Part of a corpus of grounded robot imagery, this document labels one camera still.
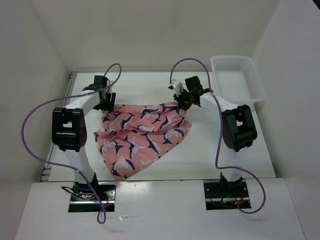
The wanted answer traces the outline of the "pink shark print shorts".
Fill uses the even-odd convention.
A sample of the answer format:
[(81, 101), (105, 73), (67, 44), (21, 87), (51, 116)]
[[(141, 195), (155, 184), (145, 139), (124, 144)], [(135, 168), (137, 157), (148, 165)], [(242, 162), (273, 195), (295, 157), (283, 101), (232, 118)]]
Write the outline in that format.
[(103, 162), (116, 181), (149, 167), (180, 144), (192, 124), (177, 102), (157, 105), (116, 104), (102, 112), (94, 140)]

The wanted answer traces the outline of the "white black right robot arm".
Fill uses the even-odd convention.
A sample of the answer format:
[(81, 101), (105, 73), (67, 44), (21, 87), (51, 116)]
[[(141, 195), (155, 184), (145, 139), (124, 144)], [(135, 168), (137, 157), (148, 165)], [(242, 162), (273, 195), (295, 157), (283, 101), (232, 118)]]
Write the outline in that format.
[(248, 105), (231, 103), (203, 88), (198, 76), (181, 81), (171, 79), (168, 88), (174, 90), (173, 98), (183, 110), (192, 105), (210, 111), (220, 120), (218, 146), (215, 154), (215, 167), (220, 170), (219, 191), (230, 197), (242, 187), (245, 154), (258, 133)]

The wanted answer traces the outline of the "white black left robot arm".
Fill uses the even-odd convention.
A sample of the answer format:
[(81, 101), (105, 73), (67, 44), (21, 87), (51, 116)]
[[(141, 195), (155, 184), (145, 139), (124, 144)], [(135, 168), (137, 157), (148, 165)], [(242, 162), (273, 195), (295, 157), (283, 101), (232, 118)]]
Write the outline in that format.
[(114, 110), (116, 93), (112, 92), (112, 83), (107, 77), (96, 75), (93, 83), (82, 90), (83, 96), (52, 111), (52, 142), (74, 170), (74, 186), (62, 189), (83, 200), (94, 200), (100, 194), (96, 173), (85, 151), (88, 136), (85, 116), (91, 110)]

